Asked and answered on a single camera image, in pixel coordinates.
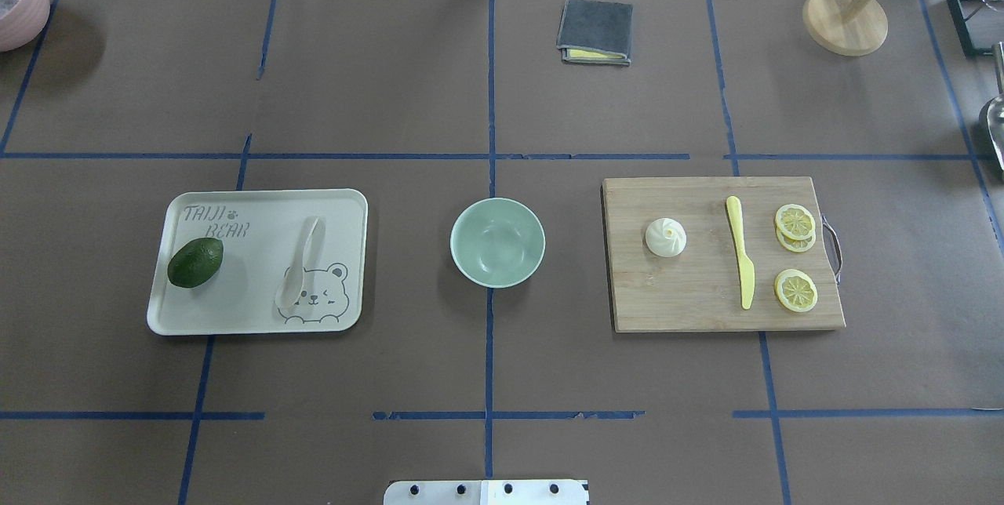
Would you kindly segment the lemon slice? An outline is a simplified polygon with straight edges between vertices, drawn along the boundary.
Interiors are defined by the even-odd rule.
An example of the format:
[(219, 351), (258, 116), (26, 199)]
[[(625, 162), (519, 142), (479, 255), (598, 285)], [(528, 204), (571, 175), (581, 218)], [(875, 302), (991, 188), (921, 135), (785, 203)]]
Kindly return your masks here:
[(776, 239), (785, 250), (793, 253), (808, 252), (817, 243), (817, 237), (814, 234), (811, 234), (807, 239), (793, 240), (786, 237), (781, 230), (776, 230)]
[(817, 221), (812, 212), (800, 204), (782, 205), (776, 212), (776, 230), (790, 241), (809, 241), (817, 236)]
[(788, 268), (775, 277), (774, 292), (785, 309), (795, 313), (812, 310), (818, 302), (817, 285), (807, 273)]

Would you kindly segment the metal scoop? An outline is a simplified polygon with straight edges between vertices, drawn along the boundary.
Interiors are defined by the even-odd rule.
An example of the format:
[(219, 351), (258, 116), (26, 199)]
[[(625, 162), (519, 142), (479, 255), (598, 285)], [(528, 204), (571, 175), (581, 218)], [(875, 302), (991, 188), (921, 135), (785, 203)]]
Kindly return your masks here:
[(994, 151), (997, 165), (1003, 170), (1003, 42), (994, 44), (991, 54), (998, 95), (983, 106), (980, 119)]

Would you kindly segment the green avocado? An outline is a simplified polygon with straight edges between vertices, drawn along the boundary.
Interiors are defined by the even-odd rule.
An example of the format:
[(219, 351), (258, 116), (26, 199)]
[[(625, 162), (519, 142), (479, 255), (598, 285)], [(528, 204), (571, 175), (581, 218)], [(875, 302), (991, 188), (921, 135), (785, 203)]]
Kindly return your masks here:
[(194, 289), (208, 282), (221, 268), (224, 244), (220, 239), (204, 237), (189, 241), (169, 260), (166, 276), (169, 283)]

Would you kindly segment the white steamed bun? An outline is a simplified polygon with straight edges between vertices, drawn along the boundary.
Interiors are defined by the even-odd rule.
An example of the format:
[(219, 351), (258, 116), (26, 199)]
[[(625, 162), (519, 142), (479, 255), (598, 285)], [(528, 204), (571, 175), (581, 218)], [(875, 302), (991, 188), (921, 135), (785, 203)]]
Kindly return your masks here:
[(646, 227), (643, 241), (653, 255), (664, 258), (678, 257), (687, 247), (687, 232), (677, 220), (659, 218)]

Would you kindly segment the beige bear serving tray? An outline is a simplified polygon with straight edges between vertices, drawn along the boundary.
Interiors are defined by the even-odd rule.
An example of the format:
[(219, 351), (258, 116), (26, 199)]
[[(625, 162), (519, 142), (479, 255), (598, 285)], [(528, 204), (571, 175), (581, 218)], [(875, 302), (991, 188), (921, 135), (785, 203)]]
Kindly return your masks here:
[[(171, 201), (148, 299), (147, 325), (161, 335), (344, 331), (362, 313), (367, 212), (352, 188), (185, 193)], [(304, 287), (291, 310), (274, 292), (311, 216), (326, 221), (323, 241), (305, 263)], [(194, 289), (169, 283), (169, 259), (189, 241), (224, 244), (221, 268)]]

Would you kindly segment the yellow plastic knife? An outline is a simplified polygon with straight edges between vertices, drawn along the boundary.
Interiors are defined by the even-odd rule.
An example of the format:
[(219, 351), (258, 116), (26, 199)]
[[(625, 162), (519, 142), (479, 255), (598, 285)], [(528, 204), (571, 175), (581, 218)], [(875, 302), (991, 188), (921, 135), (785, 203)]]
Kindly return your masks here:
[(725, 200), (725, 205), (737, 258), (740, 306), (743, 310), (750, 310), (755, 298), (756, 269), (746, 250), (742, 202), (737, 195), (729, 195)]

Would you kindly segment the middle lemon slice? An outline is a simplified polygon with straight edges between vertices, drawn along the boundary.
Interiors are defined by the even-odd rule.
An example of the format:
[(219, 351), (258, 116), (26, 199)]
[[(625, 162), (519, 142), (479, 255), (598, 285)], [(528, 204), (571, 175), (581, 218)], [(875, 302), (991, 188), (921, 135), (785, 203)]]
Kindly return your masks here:
[(786, 237), (781, 230), (776, 230), (776, 239), (785, 250), (793, 253), (808, 252), (817, 243), (817, 237), (814, 234), (811, 234), (807, 239), (793, 240)]

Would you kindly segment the white mounting plate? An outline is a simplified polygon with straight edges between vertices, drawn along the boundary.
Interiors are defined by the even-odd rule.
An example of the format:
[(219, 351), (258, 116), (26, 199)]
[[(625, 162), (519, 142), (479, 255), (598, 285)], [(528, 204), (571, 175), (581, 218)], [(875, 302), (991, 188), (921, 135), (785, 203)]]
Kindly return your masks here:
[(384, 504), (589, 504), (588, 482), (575, 479), (397, 481)]

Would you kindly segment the light green bowl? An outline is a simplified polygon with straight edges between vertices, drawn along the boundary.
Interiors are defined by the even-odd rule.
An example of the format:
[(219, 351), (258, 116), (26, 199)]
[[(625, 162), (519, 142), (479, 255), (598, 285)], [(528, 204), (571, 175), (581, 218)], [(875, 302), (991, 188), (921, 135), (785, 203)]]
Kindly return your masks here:
[(476, 284), (504, 289), (523, 283), (546, 251), (538, 216), (511, 198), (487, 198), (464, 209), (449, 234), (459, 271)]

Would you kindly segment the lower lemon slice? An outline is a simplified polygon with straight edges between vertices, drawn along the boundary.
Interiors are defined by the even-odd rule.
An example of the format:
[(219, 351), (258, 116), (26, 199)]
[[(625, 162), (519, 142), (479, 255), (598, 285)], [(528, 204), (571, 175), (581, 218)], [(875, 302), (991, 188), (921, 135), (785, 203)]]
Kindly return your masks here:
[(788, 268), (775, 277), (774, 292), (785, 309), (795, 313), (812, 310), (818, 302), (817, 285), (807, 273)]

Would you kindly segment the grey folded cloth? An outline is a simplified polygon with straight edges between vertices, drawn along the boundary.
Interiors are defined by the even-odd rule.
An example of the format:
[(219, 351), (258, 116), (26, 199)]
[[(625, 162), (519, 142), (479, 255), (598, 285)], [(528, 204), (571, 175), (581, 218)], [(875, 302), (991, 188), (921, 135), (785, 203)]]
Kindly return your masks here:
[(567, 0), (556, 47), (571, 64), (631, 65), (632, 15), (626, 2)]

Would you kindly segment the black glass rack tray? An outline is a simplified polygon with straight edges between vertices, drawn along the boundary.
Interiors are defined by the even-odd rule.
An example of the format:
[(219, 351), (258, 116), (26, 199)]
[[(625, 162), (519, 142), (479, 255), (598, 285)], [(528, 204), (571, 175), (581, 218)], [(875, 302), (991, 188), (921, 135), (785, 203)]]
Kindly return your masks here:
[(951, 22), (967, 57), (989, 57), (1003, 41), (1002, 0), (947, 0)]

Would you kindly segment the wooden cutting board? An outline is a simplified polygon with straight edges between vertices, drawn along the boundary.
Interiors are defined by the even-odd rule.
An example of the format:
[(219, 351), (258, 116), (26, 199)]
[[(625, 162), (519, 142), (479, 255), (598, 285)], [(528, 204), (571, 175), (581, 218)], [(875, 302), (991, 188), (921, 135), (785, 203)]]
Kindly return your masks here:
[[(755, 298), (741, 308), (740, 281), (725, 200), (742, 202), (746, 250), (756, 269)], [(843, 329), (844, 315), (824, 233), (808, 252), (785, 250), (776, 239), (775, 212), (800, 204), (819, 219), (808, 176), (628, 177), (602, 185), (607, 266), (614, 328), (630, 331), (788, 331)], [(678, 257), (653, 255), (646, 227), (672, 218), (687, 232)], [(775, 277), (793, 268), (818, 291), (804, 313), (781, 306)]]

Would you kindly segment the wooden mug tree stand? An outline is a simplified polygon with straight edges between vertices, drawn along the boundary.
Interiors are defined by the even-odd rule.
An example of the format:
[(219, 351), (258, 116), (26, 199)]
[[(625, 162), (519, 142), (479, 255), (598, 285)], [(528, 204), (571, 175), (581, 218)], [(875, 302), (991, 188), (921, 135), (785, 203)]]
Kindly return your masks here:
[(846, 57), (878, 50), (889, 33), (888, 16), (876, 0), (806, 0), (801, 16), (815, 42)]

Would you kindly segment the upper lemon slice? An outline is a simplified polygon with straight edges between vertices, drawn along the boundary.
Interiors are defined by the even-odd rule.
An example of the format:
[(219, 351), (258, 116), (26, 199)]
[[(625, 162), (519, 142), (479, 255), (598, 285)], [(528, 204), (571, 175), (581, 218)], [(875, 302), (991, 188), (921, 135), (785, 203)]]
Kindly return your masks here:
[(809, 241), (817, 236), (817, 221), (812, 212), (800, 204), (782, 205), (776, 212), (776, 230), (790, 241)]

